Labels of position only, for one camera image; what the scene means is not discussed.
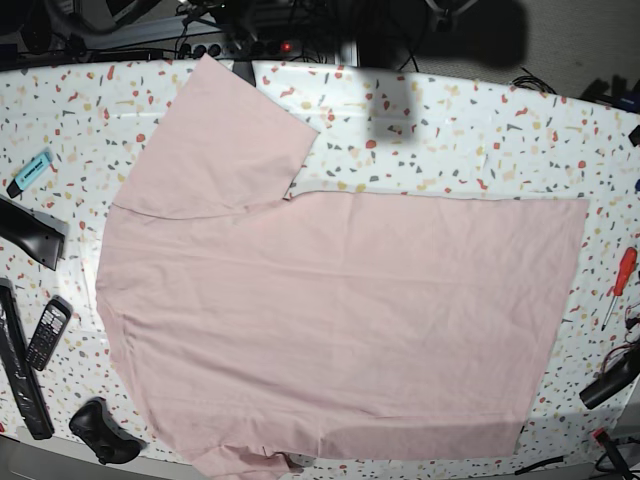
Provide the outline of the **pink T-shirt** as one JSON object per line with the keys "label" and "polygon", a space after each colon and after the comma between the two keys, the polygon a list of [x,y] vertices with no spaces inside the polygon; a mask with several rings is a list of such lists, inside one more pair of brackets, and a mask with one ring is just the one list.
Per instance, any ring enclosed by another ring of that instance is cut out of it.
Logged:
{"label": "pink T-shirt", "polygon": [[96,280],[155,435],[210,477],[510,455],[588,204],[287,199],[316,132],[201,59],[113,201]]}

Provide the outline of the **black clamp at table edge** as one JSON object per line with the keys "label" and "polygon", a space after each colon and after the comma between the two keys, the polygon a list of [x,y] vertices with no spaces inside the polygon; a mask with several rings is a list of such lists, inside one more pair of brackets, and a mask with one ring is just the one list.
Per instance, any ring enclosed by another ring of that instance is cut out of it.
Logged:
{"label": "black clamp at table edge", "polygon": [[251,61],[235,61],[233,63],[232,71],[252,87],[256,86],[256,78]]}

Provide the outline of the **black game controller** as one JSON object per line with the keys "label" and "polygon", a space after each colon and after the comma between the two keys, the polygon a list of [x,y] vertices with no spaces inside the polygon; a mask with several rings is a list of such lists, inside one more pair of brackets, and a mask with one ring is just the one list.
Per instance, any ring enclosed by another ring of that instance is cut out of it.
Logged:
{"label": "black game controller", "polygon": [[122,465],[136,459],[143,449],[139,440],[110,417],[101,398],[88,400],[69,421],[69,429],[96,455],[102,465]]}

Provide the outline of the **light blue highlighter marker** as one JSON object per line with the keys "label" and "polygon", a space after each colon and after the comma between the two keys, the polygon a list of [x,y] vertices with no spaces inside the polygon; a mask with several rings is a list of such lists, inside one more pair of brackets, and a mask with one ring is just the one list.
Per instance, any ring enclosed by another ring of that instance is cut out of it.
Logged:
{"label": "light blue highlighter marker", "polygon": [[17,173],[7,187],[7,195],[13,199],[26,190],[52,163],[52,155],[48,149],[33,157]]}

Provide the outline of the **long black bar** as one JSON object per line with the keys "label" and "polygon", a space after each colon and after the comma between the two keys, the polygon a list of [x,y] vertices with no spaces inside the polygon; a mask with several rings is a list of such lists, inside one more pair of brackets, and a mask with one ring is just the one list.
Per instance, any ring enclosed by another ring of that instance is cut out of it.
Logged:
{"label": "long black bar", "polygon": [[37,377],[26,359],[22,324],[11,282],[1,280],[1,362],[23,422],[34,440],[54,434]]}

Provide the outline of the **red and black tool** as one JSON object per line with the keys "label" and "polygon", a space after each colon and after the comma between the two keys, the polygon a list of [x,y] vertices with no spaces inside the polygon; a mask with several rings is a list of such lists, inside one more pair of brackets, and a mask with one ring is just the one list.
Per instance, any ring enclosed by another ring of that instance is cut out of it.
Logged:
{"label": "red and black tool", "polygon": [[[599,428],[592,434],[592,436],[596,443],[604,449],[602,458],[596,462],[596,470],[601,473],[618,474],[625,480],[633,480],[635,478],[635,474],[630,469],[627,461],[624,459],[609,434],[603,428]],[[609,460],[611,464],[610,468],[604,468],[601,466],[604,459]]]}

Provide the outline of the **power strip with red switch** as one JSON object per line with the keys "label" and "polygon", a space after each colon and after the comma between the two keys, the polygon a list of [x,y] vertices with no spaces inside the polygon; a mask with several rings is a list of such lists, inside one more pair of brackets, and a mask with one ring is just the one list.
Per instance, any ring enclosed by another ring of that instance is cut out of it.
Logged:
{"label": "power strip with red switch", "polygon": [[287,60],[302,55],[299,40],[266,40],[237,44],[230,41],[184,43],[178,47],[177,58],[199,59],[204,54],[220,60]]}

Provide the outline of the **red handled screwdriver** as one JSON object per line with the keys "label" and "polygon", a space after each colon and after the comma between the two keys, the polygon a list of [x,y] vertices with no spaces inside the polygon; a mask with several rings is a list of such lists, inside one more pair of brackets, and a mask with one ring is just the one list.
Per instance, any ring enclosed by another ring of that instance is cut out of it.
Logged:
{"label": "red handled screwdriver", "polygon": [[618,274],[612,291],[612,300],[601,325],[602,331],[608,326],[617,301],[622,296],[629,278],[636,267],[637,255],[638,253],[635,247],[628,247],[620,260]]}

